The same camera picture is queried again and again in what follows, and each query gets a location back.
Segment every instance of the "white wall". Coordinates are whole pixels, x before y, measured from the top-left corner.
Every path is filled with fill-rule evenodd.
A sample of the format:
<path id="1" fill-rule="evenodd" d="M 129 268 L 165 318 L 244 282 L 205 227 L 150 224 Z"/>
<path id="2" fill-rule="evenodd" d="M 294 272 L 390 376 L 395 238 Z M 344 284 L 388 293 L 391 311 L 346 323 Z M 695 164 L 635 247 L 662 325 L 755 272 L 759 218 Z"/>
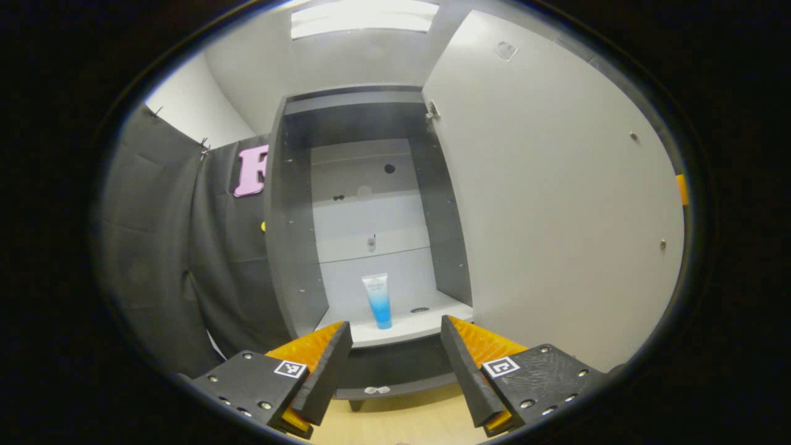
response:
<path id="1" fill-rule="evenodd" d="M 218 84 L 253 131 L 269 132 L 281 98 L 363 83 L 422 86 L 473 7 L 515 16 L 508 2 L 440 0 L 428 33 L 367 29 L 291 40 L 291 12 L 261 13 L 206 49 Z M 309 7 L 310 3 L 300 7 Z"/>
<path id="2" fill-rule="evenodd" d="M 219 148 L 256 133 L 220 90 L 203 53 L 187 61 L 146 99 L 152 111 L 173 127 Z"/>

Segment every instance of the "wooden floor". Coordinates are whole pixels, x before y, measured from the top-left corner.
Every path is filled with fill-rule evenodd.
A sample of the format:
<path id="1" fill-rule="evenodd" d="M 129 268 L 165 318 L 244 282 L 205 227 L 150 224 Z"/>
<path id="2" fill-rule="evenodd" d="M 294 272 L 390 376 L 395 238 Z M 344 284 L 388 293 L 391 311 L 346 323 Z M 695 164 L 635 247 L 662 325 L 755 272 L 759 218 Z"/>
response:
<path id="1" fill-rule="evenodd" d="M 472 445 L 486 441 L 474 428 L 458 383 L 420 394 L 366 401 L 356 413 L 333 400 L 310 442 L 317 445 Z"/>

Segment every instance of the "black curtain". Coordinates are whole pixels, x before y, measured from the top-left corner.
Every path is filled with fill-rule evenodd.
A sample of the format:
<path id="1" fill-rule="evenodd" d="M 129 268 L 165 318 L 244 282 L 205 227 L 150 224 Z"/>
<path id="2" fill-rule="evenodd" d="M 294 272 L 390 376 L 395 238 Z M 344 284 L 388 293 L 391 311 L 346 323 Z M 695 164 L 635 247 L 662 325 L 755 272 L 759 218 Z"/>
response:
<path id="1" fill-rule="evenodd" d="M 195 182 L 189 270 L 206 325 L 226 357 L 243 349 L 267 352 L 291 340 L 261 231 L 264 191 L 233 195 L 239 153 L 266 144 L 266 136 L 256 136 L 210 151 Z"/>
<path id="2" fill-rule="evenodd" d="M 221 363 L 187 270 L 198 143 L 145 106 L 120 134 L 98 211 L 100 279 L 141 346 L 166 372 Z"/>

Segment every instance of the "yellow object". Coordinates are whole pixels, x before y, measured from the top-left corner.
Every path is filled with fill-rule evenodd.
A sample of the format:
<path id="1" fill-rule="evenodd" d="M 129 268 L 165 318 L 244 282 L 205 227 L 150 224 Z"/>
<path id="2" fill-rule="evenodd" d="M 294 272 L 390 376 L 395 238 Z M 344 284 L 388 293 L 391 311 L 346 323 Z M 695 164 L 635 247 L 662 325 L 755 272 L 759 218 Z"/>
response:
<path id="1" fill-rule="evenodd" d="M 273 359 L 303 363 L 308 366 L 311 372 L 314 372 L 321 356 L 324 354 L 324 350 L 330 344 L 332 336 L 335 335 L 335 332 L 338 331 L 342 324 L 343 321 L 338 321 L 334 325 L 329 325 L 314 333 L 292 340 L 280 348 L 272 349 L 264 355 Z M 290 406 L 283 413 L 282 419 L 300 431 L 306 432 L 310 429 L 310 423 L 302 419 Z"/>
<path id="2" fill-rule="evenodd" d="M 687 196 L 687 182 L 684 180 L 684 175 L 677 175 L 676 182 L 679 183 L 679 190 L 681 191 L 681 204 L 689 204 L 689 197 Z"/>
<path id="3" fill-rule="evenodd" d="M 470 353 L 470 357 L 472 357 L 472 361 L 475 362 L 475 366 L 478 369 L 481 369 L 485 362 L 528 350 L 521 344 L 492 333 L 480 326 L 473 325 L 468 321 L 460 320 L 450 315 L 448 318 L 450 318 L 456 331 L 459 332 L 461 339 L 464 341 L 464 346 L 467 347 L 467 352 Z M 512 420 L 511 412 L 506 410 L 486 422 L 486 428 L 489 431 L 494 431 L 511 423 Z"/>
<path id="4" fill-rule="evenodd" d="M 511 412 L 508 409 L 501 411 L 497 416 L 494 416 L 492 420 L 486 422 L 486 429 L 489 431 L 495 431 L 501 426 L 510 423 L 511 420 Z"/>

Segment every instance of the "ceiling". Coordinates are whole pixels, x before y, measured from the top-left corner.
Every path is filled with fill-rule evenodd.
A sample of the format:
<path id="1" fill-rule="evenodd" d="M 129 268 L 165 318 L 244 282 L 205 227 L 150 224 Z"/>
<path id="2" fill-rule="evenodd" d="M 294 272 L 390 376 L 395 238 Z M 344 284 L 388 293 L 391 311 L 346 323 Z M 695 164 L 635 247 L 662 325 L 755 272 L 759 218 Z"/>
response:
<path id="1" fill-rule="evenodd" d="M 510 20 L 516 12 L 495 0 L 438 3 L 428 33 L 375 29 L 298 40 L 291 40 L 290 14 L 314 2 L 282 7 L 211 44 L 206 62 L 242 119 L 256 134 L 268 133 L 285 95 L 363 83 L 422 86 L 473 6 Z"/>

